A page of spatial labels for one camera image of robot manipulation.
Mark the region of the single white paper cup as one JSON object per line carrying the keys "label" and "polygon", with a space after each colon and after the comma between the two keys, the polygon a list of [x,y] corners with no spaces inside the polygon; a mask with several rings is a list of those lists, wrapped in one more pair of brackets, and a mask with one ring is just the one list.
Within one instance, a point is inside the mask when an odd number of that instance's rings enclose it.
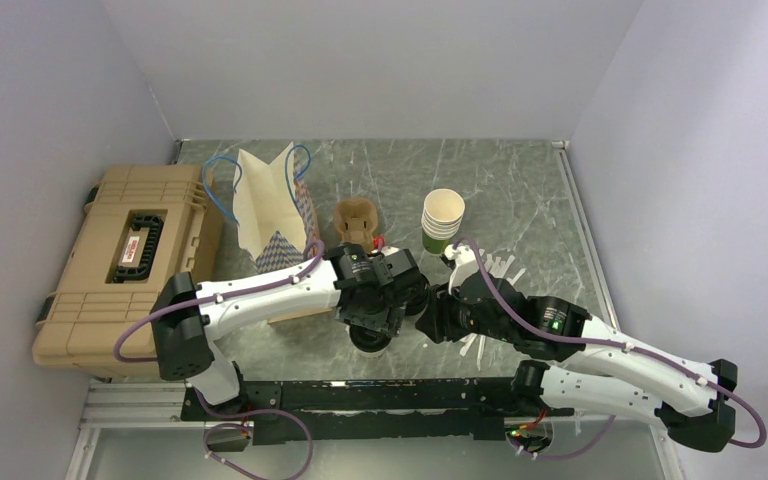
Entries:
{"label": "single white paper cup", "polygon": [[388,351],[388,349],[389,349],[388,346],[384,346],[383,348],[375,349],[375,350],[358,349],[357,353],[363,358],[375,359],[375,358],[382,357]]}

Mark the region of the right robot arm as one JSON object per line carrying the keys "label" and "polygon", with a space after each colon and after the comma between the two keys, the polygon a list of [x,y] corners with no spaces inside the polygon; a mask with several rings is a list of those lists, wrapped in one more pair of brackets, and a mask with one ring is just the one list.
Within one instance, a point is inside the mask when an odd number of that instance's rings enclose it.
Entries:
{"label": "right robot arm", "polygon": [[721,391],[736,387],[735,364],[682,360],[657,349],[643,354],[633,339],[582,307],[525,296],[503,279],[493,285],[503,304],[480,274],[458,287],[434,287],[416,328],[435,343],[477,334],[523,354],[510,391],[520,413],[575,409],[626,417],[709,453],[733,438],[736,412]]}

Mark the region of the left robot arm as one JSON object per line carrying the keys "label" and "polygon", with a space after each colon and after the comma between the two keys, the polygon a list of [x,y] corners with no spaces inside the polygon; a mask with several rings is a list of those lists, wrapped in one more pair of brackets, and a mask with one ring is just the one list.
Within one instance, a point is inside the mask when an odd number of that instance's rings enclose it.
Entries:
{"label": "left robot arm", "polygon": [[407,318],[422,314],[429,283],[407,249],[368,254],[356,244],[325,249],[298,265],[225,282],[170,277],[150,313],[164,381],[187,381],[224,420],[247,406],[241,368],[217,347],[222,337],[277,317],[334,310],[359,350],[379,351]]}

